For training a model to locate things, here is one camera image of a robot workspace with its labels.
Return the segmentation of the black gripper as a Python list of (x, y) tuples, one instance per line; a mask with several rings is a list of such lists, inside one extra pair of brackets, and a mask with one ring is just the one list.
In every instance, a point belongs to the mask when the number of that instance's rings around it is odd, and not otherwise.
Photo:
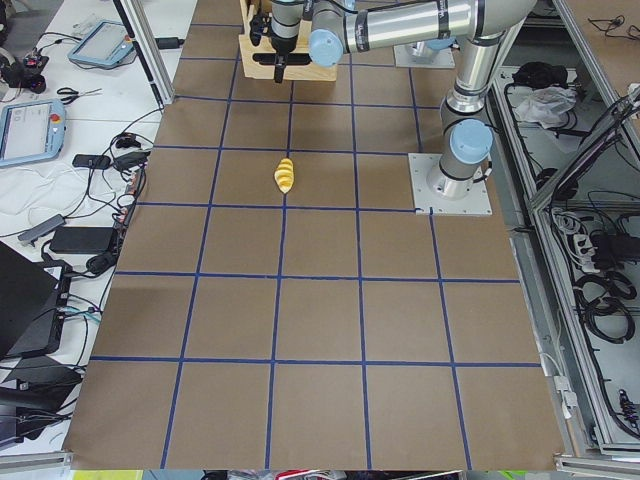
[(270, 26), (270, 43), (274, 53), (254, 53), (253, 60), (260, 65), (274, 65), (274, 82), (282, 83), (284, 80), (285, 66), (306, 66), (311, 63), (307, 53), (294, 53), (297, 46), (297, 38), (281, 38), (277, 36)]

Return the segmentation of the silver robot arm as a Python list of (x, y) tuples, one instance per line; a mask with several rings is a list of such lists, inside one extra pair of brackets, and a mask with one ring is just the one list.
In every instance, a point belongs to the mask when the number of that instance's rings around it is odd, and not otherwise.
[(435, 195), (458, 200), (478, 182), (493, 135), (478, 118), (496, 70), (502, 65), (531, 1), (410, 1), (359, 10), (353, 1), (272, 1), (258, 9), (246, 32), (253, 45), (274, 49), (274, 80), (281, 82), (298, 42), (300, 24), (311, 25), (311, 62), (331, 67), (345, 55), (416, 42), (463, 42), (462, 64), (440, 114), (445, 147), (426, 180)]
[[(447, 70), (455, 68), (453, 52), (459, 48), (455, 37), (444, 40), (428, 40), (393, 47), (395, 68), (422, 68)], [(322, 67), (311, 62), (307, 53), (291, 53), (282, 80), (334, 82), (337, 65)]]

